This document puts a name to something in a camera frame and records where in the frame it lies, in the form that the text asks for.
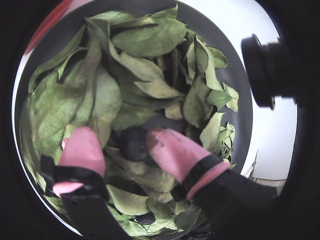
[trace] green leaf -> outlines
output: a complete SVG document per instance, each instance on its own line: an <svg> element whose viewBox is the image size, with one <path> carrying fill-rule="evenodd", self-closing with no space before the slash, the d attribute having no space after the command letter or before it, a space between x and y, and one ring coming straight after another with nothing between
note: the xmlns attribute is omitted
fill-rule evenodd
<svg viewBox="0 0 320 240"><path fill-rule="evenodd" d="M109 184L106 187L119 212L125 215L143 215L149 212L146 206L148 196L136 195Z"/></svg>
<svg viewBox="0 0 320 240"><path fill-rule="evenodd" d="M153 62L140 57L133 57L125 52L120 55L121 62L130 71L133 72L142 81L134 84L144 93L156 99L170 99L183 94L170 87L166 81L161 69Z"/></svg>
<svg viewBox="0 0 320 240"><path fill-rule="evenodd" d="M125 30L112 38L115 47L137 57L170 53L184 38L185 25L171 18L157 18L158 25Z"/></svg>
<svg viewBox="0 0 320 240"><path fill-rule="evenodd" d="M36 182L36 171L40 171L40 159L37 156L32 140L30 119L31 98L32 96L29 95L22 105L19 132L22 159L24 160L25 166Z"/></svg>
<svg viewBox="0 0 320 240"><path fill-rule="evenodd" d="M178 82L178 73L179 73L179 55L178 55L178 51L175 48L172 52L171 52L171 65L172 65L172 86L174 88L177 88L178 85L180 84Z"/></svg>
<svg viewBox="0 0 320 240"><path fill-rule="evenodd" d="M144 174L129 176L141 187L147 187L157 193L169 193L175 186L175 179L158 167L148 167Z"/></svg>
<svg viewBox="0 0 320 240"><path fill-rule="evenodd" d="M201 76L198 76L185 97L183 104L184 118L197 128L203 128L206 120L210 117L212 106L207 103L209 92L210 89Z"/></svg>
<svg viewBox="0 0 320 240"><path fill-rule="evenodd" d="M215 144L211 146L212 148L208 148L209 151L220 155L223 149L224 141L230 136L231 133L232 131L229 129L220 132Z"/></svg>
<svg viewBox="0 0 320 240"><path fill-rule="evenodd" d="M214 47L207 47L209 51L211 52L213 58L214 58L214 66L216 68L222 69L228 67L230 64L227 61L227 58L225 55L219 50Z"/></svg>
<svg viewBox="0 0 320 240"><path fill-rule="evenodd" d="M231 138L231 141L234 142L235 141L235 136L236 136L235 127L231 123L228 122L226 124L226 128L232 131L232 133L230 134L230 138Z"/></svg>
<svg viewBox="0 0 320 240"><path fill-rule="evenodd" d="M134 162L123 158L117 148L105 146L104 149L108 155L126 171L127 174L131 173L133 175L142 176L148 170L148 167L143 162Z"/></svg>
<svg viewBox="0 0 320 240"><path fill-rule="evenodd" d="M146 229L141 226L137 222L130 221L128 219L128 215L120 215L115 209L113 209L111 206L107 206L115 220L118 222L118 224L122 227L122 229L131 237L138 237L147 235Z"/></svg>
<svg viewBox="0 0 320 240"><path fill-rule="evenodd" d="M164 109L164 113L168 119L181 120L184 118L184 116L181 113L181 109L182 109L181 101L174 101L172 105Z"/></svg>
<svg viewBox="0 0 320 240"><path fill-rule="evenodd" d="M201 74L204 74L209 66L209 56L206 51L206 46L202 43L202 41L196 35L196 39L194 41L194 56L196 66Z"/></svg>
<svg viewBox="0 0 320 240"><path fill-rule="evenodd" d="M179 229L184 231L190 231L190 229L195 225L201 209L198 206L193 206L190 211L184 211L179 213L175 217L175 224Z"/></svg>
<svg viewBox="0 0 320 240"><path fill-rule="evenodd" d="M151 111L148 108L132 106L123 102L116 118L111 124L111 127L115 131L122 131L128 128L140 126L157 115L158 113Z"/></svg>
<svg viewBox="0 0 320 240"><path fill-rule="evenodd" d="M108 21L110 24L121 24L137 18L138 16L125 11L107 11L90 17L90 19L100 19Z"/></svg>
<svg viewBox="0 0 320 240"><path fill-rule="evenodd" d="M95 85L97 84L97 69L102 53L99 41L92 37L88 43L88 52L83 61L75 66L64 80L66 86L85 86L85 93L74 118L66 126L63 138L70 137L71 133L81 126L86 126L92 114L95 101Z"/></svg>
<svg viewBox="0 0 320 240"><path fill-rule="evenodd" d="M208 48L205 46L203 41L199 39L198 35L195 36L197 43L199 43L202 48L205 50L207 56L208 56L208 66L205 70L205 80L206 80L206 85L213 90L216 91L223 91L223 88L218 81L216 77L216 70L215 70L215 59L212 56L211 52L208 50Z"/></svg>
<svg viewBox="0 0 320 240"><path fill-rule="evenodd" d="M63 61L65 61L70 54L79 46L82 36L84 34L84 31L86 29L86 26L82 26L80 30L77 32L77 34L73 37L73 39L64 47L64 49L59 52L55 57L51 58L50 60L40 64L34 73L32 74L29 82L28 92L29 94L32 93L35 88L37 87L38 78L39 76L44 73L45 71L51 70L61 64Z"/></svg>
<svg viewBox="0 0 320 240"><path fill-rule="evenodd" d="M201 130L198 129L197 127L189 123L186 125L185 135L191 140L193 140L194 142L196 142L197 144L201 145L200 134L201 134Z"/></svg>
<svg viewBox="0 0 320 240"><path fill-rule="evenodd" d="M39 155L53 156L59 150L65 126L80 106L84 89L56 83L55 78L41 81L31 94L29 109L32 141Z"/></svg>
<svg viewBox="0 0 320 240"><path fill-rule="evenodd" d="M65 71L65 69L66 69L66 66L67 66L69 60L70 60L76 53L79 53L79 52L85 51L85 50L86 50L86 48L78 46L62 64L60 64L59 66L57 66L57 67L55 68L55 70L58 72L58 80L60 80L61 77L62 77L62 75L64 74L64 71Z"/></svg>
<svg viewBox="0 0 320 240"><path fill-rule="evenodd" d="M233 98L231 101L229 101L226 106L230 109L232 109L234 112L238 112L238 100L239 100L239 94L230 86L223 83L224 90Z"/></svg>
<svg viewBox="0 0 320 240"><path fill-rule="evenodd" d="M192 39L192 43L186 52L186 61L188 65L188 76L193 80L196 76L196 53L195 53L195 41ZM187 79L187 84L191 85L192 81Z"/></svg>
<svg viewBox="0 0 320 240"><path fill-rule="evenodd" d="M171 210L167 204L156 202L152 199L146 201L147 208L154 214L155 222L147 229L148 233L155 233L174 221Z"/></svg>
<svg viewBox="0 0 320 240"><path fill-rule="evenodd" d="M162 193L162 192L156 192L150 187L146 187L141 185L142 189L148 194L150 199L155 200L158 203L166 204L170 202L173 197L170 192Z"/></svg>
<svg viewBox="0 0 320 240"><path fill-rule="evenodd" d="M175 7L173 8L156 12L155 14L152 15L152 17L177 19L177 15L178 15L178 4L176 4Z"/></svg>
<svg viewBox="0 0 320 240"><path fill-rule="evenodd" d="M114 23L110 25L111 30L114 29L130 29L130 28L138 28L150 25L156 25L157 22L152 17L140 17L137 19Z"/></svg>
<svg viewBox="0 0 320 240"><path fill-rule="evenodd" d="M216 112L210 119L208 125L203 129L200 140L205 149L209 150L217 143L223 115L224 113Z"/></svg>
<svg viewBox="0 0 320 240"><path fill-rule="evenodd" d="M57 210L59 213L64 214L67 216L67 212L64 209L64 205L62 202L61 198L57 198L57 197L51 197L51 196L43 196L48 202L49 204L55 209Z"/></svg>
<svg viewBox="0 0 320 240"><path fill-rule="evenodd" d="M187 74L185 67L180 62L178 64L178 68L182 72L182 74L185 76L186 84L191 85L193 82L193 79Z"/></svg>
<svg viewBox="0 0 320 240"><path fill-rule="evenodd" d="M97 134L102 148L111 134L111 123L121 107L121 93L116 80L100 66L96 72L96 91L88 126Z"/></svg>
<svg viewBox="0 0 320 240"><path fill-rule="evenodd" d="M232 99L227 91L212 90L206 100L208 103L215 105L219 110Z"/></svg>
<svg viewBox="0 0 320 240"><path fill-rule="evenodd" d="M92 18L87 18L86 20L88 24L88 32L99 40L101 48L106 53L104 67L108 72L116 78L119 83L130 81L140 82L141 80L121 63L120 56L118 55L113 43L110 41L109 22L103 19Z"/></svg>
<svg viewBox="0 0 320 240"><path fill-rule="evenodd" d="M144 107L153 111L165 109L175 102L182 100L182 97L168 99L156 99L150 97L130 81L122 82L120 84L120 91L122 101L124 103L137 107Z"/></svg>

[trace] black knob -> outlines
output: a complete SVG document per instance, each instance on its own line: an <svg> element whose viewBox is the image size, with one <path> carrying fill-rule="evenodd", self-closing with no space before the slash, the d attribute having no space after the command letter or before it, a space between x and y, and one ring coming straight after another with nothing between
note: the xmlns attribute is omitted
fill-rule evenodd
<svg viewBox="0 0 320 240"><path fill-rule="evenodd" d="M298 68L285 43L261 45L258 37L242 40L242 55L252 94L258 106L274 109L275 97L295 98Z"/></svg>

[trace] red object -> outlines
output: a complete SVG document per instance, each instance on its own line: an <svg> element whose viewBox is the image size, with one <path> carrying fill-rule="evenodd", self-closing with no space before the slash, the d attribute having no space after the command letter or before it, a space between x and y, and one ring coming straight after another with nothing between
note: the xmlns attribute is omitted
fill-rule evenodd
<svg viewBox="0 0 320 240"><path fill-rule="evenodd" d="M73 0L63 0L59 3L55 9L50 12L50 14L43 20L41 25L35 31L34 35L32 36L28 46L24 54L30 53L32 49L38 44L40 39L46 34L46 32L62 17L62 15L67 11L70 7Z"/></svg>

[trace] pile of leaves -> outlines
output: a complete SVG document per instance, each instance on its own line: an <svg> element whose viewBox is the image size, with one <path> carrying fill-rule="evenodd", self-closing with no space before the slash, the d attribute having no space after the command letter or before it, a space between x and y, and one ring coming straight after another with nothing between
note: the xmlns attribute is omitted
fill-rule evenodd
<svg viewBox="0 0 320 240"><path fill-rule="evenodd" d="M132 237L157 239L189 231L200 208L175 202L177 182L157 166L126 159L111 134L153 117L184 121L184 134L224 161L232 157L235 128L221 126L226 106L238 111L238 93L221 84L216 68L229 66L221 51L177 18L178 6L143 17L108 11L86 24L55 57L38 66L21 112L22 157L36 183L40 156L59 163L62 140L89 126L104 150L107 207ZM57 197L46 199L65 213Z"/></svg>

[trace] black strap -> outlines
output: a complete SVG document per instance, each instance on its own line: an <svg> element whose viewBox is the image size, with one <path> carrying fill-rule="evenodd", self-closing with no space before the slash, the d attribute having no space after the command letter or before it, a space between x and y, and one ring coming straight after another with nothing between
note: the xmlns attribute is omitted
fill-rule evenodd
<svg viewBox="0 0 320 240"><path fill-rule="evenodd" d="M74 228L86 239L131 240L108 210L106 183L95 171L82 167L56 166L50 156L41 156L41 175L51 190L58 182L83 183L77 190L61 194L63 208Z"/></svg>
<svg viewBox="0 0 320 240"><path fill-rule="evenodd" d="M172 189L171 195L173 199L177 202L185 199L189 190L199 181L199 179L208 170L221 162L221 158L215 154L210 154L209 156L201 159L196 165L193 166L184 181Z"/></svg>

